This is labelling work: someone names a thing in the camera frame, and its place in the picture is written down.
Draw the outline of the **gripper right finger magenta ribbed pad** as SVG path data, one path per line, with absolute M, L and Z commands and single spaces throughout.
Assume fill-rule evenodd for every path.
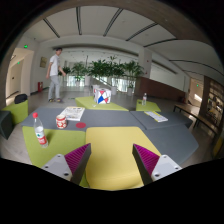
M 137 144 L 133 145 L 132 154 L 144 185 L 181 170 L 181 167 L 168 155 L 159 156 Z

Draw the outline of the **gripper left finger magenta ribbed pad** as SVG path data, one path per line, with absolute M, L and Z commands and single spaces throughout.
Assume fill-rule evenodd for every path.
M 57 154 L 42 169 L 79 185 L 91 155 L 91 144 L 83 145 L 66 155 Z

